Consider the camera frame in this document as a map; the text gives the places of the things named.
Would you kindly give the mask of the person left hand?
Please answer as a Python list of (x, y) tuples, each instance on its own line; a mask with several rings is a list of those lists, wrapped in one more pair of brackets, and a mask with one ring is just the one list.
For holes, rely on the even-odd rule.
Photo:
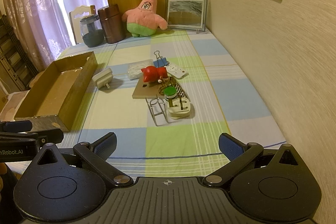
[(0, 201), (2, 200), (2, 192), (3, 192), (3, 187), (4, 187), (4, 180), (3, 176), (7, 174), (7, 165), (4, 162), (0, 163)]

